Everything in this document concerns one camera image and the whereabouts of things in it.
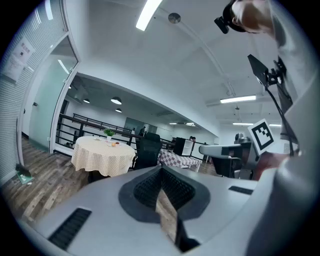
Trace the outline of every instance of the hand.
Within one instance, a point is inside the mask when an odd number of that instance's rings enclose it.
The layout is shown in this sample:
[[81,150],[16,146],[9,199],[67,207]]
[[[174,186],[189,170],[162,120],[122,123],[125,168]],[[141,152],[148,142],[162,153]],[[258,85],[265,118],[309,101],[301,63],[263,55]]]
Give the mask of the hand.
[[266,169],[277,168],[286,159],[288,154],[264,152],[260,156],[259,162],[254,169],[253,180],[258,181]]

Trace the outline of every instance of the black chair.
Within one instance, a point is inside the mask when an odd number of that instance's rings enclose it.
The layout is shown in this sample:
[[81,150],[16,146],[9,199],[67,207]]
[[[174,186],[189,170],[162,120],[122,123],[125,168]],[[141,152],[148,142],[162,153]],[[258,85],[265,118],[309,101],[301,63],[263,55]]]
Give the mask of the black chair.
[[160,136],[155,133],[148,132],[140,139],[140,148],[137,153],[137,159],[134,164],[134,170],[156,166],[162,143]]

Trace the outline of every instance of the checkered tablecloth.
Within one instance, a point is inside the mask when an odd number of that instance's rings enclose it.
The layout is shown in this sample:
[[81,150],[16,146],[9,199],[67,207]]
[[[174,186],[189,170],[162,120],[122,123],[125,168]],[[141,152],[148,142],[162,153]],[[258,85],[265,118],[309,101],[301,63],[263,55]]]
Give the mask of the checkered tablecloth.
[[188,156],[180,156],[173,152],[168,152],[166,149],[160,150],[158,163],[160,163],[160,161],[163,162],[166,166],[174,166],[179,168],[192,165],[196,165],[198,167],[202,163],[202,161],[199,159]]
[[99,171],[103,176],[125,174],[132,164],[135,150],[121,143],[115,147],[104,139],[94,140],[93,136],[84,136],[76,140],[71,163],[75,170]]

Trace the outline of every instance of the office chair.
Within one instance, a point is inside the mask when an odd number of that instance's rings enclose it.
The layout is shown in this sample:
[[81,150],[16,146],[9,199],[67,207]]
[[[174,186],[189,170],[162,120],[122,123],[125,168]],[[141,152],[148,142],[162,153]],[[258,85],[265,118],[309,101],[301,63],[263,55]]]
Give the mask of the office chair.
[[160,136],[155,133],[148,132],[140,139],[140,149],[137,153],[134,170],[156,166],[162,143]]
[[253,171],[242,171],[241,173],[242,164],[240,159],[223,159],[217,157],[211,158],[216,174],[227,178],[252,180],[254,175]]

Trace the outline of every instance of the black cabinet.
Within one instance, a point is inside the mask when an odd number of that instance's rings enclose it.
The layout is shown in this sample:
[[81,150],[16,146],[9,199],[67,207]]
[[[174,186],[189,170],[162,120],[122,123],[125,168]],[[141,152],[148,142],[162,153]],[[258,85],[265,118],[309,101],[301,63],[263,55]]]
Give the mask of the black cabinet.
[[189,157],[194,142],[185,138],[176,138],[173,152],[182,157]]

